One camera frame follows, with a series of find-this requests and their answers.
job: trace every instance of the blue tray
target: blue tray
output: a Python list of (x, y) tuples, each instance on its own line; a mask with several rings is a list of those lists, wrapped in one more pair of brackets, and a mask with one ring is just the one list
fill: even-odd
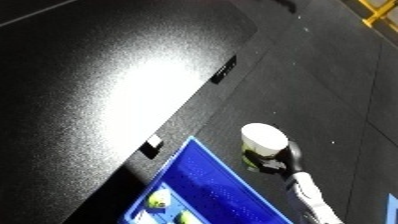
[[(161, 188), (170, 189), (172, 205), (153, 212), (145, 202)], [(175, 223), (183, 210), (202, 223), (292, 223), (194, 137), (170, 158), (119, 223), (135, 224), (134, 218), (144, 210), (160, 224)]]

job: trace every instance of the gray floor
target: gray floor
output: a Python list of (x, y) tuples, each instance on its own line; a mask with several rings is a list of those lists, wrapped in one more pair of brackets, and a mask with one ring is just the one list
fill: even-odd
[(398, 196), (397, 48), (337, 0), (294, 1), (296, 14), (272, 0), (231, 1), (259, 29), (237, 67), (219, 85), (207, 83), (159, 130), (166, 144), (155, 159), (137, 152), (123, 172), (147, 183), (195, 135), (295, 222), (282, 181), (240, 162), (240, 127), (276, 124), (299, 142), (307, 170), (346, 223), (384, 223), (388, 194)]

